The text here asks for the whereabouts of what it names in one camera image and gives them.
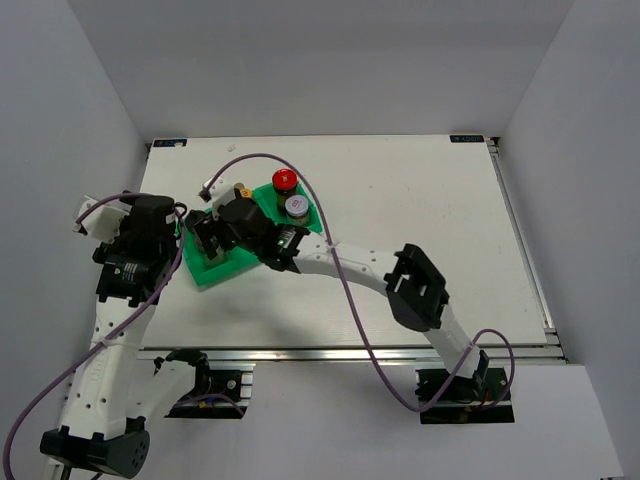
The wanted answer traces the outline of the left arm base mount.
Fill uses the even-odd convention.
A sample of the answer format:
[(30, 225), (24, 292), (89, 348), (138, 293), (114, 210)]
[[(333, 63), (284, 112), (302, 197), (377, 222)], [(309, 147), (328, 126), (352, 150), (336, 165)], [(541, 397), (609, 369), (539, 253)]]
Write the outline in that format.
[(241, 419), (247, 407), (241, 393), (243, 386), (241, 370), (211, 367), (208, 356), (200, 350), (176, 349), (166, 357), (156, 357), (154, 374), (166, 365), (176, 362), (186, 363), (195, 368), (193, 388), (182, 395), (166, 418), (171, 419)]

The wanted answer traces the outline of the silver lid glass jar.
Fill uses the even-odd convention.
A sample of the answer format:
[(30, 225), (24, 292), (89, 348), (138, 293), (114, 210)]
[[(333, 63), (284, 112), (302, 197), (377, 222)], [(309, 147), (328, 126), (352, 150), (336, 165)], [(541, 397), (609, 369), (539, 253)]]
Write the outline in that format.
[(290, 196), (285, 201), (285, 213), (292, 225), (306, 227), (310, 218), (308, 199), (300, 194)]

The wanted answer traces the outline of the black lid spice jar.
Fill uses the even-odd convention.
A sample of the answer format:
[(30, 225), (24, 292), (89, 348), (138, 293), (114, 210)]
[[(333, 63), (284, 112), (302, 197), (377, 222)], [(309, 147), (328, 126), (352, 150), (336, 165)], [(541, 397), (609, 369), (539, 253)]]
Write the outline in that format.
[(206, 213), (201, 210), (190, 210), (185, 218), (185, 226), (189, 233), (193, 236), (194, 241), (200, 239), (200, 230), (202, 221), (206, 218)]

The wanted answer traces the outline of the black grinder white jar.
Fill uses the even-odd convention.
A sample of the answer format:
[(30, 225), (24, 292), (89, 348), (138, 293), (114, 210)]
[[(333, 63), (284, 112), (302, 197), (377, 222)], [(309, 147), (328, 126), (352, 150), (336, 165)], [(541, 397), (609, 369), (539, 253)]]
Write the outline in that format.
[(224, 263), (229, 249), (229, 243), (217, 237), (212, 237), (203, 243), (203, 251), (212, 265)]

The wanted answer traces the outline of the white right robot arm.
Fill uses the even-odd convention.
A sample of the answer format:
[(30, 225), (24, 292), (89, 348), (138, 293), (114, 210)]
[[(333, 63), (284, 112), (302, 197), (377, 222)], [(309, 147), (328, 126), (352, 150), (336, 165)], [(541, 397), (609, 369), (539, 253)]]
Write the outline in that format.
[(214, 208), (220, 244), (241, 247), (267, 267), (302, 275), (343, 279), (378, 292), (397, 323), (425, 336), (438, 352), (451, 384), (452, 401), (478, 399), (488, 385), (488, 357), (455, 317), (446, 280), (420, 247), (397, 252), (332, 244), (306, 227), (275, 223), (256, 201), (239, 197)]

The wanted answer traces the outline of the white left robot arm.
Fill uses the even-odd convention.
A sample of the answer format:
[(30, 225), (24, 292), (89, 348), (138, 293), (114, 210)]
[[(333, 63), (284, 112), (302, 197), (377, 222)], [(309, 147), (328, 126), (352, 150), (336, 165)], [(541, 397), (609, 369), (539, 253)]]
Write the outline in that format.
[(40, 442), (41, 453), (60, 462), (65, 476), (82, 469), (134, 478), (148, 455), (149, 426), (211, 387), (207, 356), (178, 349), (157, 362), (138, 397), (129, 396), (145, 331), (180, 264), (186, 236), (174, 199), (132, 193), (122, 198), (129, 211), (109, 225), (110, 238), (93, 254), (102, 270), (89, 358), (75, 370), (77, 382), (59, 427)]

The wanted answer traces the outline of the red cap sauce bottle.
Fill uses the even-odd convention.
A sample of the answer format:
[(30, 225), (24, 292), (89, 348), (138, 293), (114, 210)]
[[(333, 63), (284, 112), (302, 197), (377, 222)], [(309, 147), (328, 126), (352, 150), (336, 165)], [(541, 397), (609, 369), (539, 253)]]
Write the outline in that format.
[(298, 175), (288, 168), (279, 169), (272, 175), (272, 186), (277, 195), (295, 195), (298, 189)]

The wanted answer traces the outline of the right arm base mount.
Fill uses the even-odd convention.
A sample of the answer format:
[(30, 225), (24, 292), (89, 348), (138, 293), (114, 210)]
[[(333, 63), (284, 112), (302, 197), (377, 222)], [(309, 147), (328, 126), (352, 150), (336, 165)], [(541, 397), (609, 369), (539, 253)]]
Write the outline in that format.
[(515, 415), (508, 392), (495, 406), (507, 386), (508, 376), (503, 368), (490, 368), (485, 383), (475, 391), (465, 379), (456, 377), (428, 411), (420, 413), (422, 425), (497, 425), (513, 424)]

